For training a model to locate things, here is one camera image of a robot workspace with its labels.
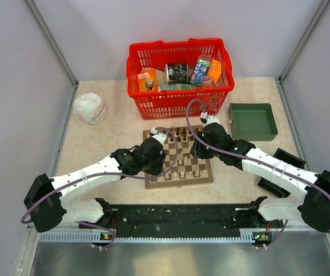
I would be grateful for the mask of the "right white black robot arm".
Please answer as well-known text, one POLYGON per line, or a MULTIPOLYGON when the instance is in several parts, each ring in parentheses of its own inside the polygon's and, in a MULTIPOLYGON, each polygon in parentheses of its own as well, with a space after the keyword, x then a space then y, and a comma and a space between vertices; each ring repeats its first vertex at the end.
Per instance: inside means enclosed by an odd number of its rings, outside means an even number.
POLYGON ((233 140, 215 117, 203 119, 202 131, 195 134, 195 158, 218 158, 227 166, 255 174, 292 195, 290 198, 263 198, 249 213, 253 226, 269 221, 303 221, 311 228, 330 233, 330 172, 306 171, 277 159, 245 140, 233 140))

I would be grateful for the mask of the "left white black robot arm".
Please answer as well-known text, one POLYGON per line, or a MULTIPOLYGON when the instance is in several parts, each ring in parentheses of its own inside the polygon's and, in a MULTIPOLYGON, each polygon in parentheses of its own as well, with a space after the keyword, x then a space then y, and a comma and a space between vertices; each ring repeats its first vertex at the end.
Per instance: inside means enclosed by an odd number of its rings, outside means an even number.
POLYGON ((74 202, 95 187, 124 178, 140 179, 140 172, 162 175, 166 136, 156 134, 130 149, 120 148, 91 166, 58 177, 39 175, 24 198, 27 209, 21 222, 32 223, 37 232, 50 231, 61 223, 88 222, 99 228, 111 223, 106 203, 99 199, 74 202))

